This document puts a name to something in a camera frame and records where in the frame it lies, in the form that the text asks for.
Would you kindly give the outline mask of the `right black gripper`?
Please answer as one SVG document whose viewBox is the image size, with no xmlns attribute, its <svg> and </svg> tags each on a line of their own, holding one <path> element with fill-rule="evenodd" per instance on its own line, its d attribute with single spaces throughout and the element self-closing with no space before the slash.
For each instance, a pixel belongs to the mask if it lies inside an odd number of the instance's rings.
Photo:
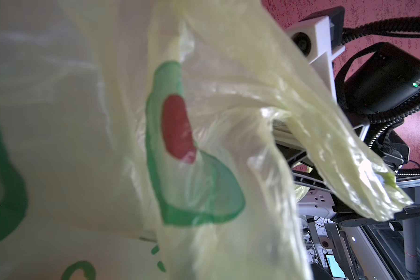
<svg viewBox="0 0 420 280">
<path fill-rule="evenodd" d="M 273 120 L 273 137 L 292 170 L 295 184 L 311 189 L 329 189 L 329 183 L 318 173 L 306 149 L 291 133 L 285 121 Z"/>
</svg>

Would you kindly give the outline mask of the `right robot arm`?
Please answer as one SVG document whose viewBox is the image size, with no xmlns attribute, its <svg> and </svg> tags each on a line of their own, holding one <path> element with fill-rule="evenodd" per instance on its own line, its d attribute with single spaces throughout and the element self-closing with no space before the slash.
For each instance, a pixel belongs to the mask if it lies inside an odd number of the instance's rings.
<svg viewBox="0 0 420 280">
<path fill-rule="evenodd" d="M 344 26 L 342 8 L 308 16 L 287 28 L 309 64 L 329 87 L 357 136 L 390 168 L 393 182 L 420 182 L 420 169 L 405 169 L 410 149 L 395 133 L 404 119 L 420 111 L 420 60 L 395 45 L 380 42 L 355 54 L 369 56 L 353 76 L 350 59 L 337 75 L 332 62 L 347 43 L 365 36 L 420 38 L 420 17 L 400 17 Z"/>
</svg>

